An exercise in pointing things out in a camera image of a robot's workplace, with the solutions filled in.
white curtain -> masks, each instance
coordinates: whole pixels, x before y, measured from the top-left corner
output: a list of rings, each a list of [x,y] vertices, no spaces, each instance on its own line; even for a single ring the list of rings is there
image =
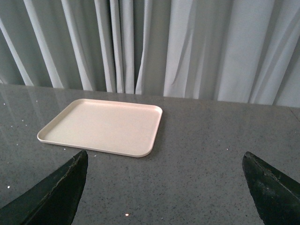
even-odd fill
[[[299,0],[3,0],[0,30],[0,83],[300,107]]]

